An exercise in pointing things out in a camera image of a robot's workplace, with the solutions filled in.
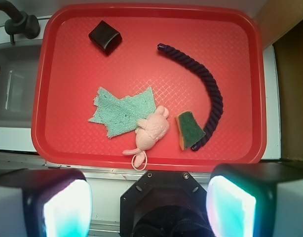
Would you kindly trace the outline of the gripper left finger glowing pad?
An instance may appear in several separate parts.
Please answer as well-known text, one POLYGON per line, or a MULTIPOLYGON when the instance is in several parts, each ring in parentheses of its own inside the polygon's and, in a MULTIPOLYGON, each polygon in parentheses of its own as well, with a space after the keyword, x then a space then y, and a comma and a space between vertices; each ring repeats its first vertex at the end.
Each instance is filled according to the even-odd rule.
POLYGON ((86 237, 92 191, 78 169, 0 169, 0 237, 86 237))

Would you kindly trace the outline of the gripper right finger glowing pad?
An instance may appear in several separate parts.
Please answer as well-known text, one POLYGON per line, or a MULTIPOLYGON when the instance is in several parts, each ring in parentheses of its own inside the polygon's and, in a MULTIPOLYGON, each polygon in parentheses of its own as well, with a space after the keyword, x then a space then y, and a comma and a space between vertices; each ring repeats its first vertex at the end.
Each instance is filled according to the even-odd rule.
POLYGON ((217 237, 303 237, 303 163, 219 164, 206 210, 217 237))

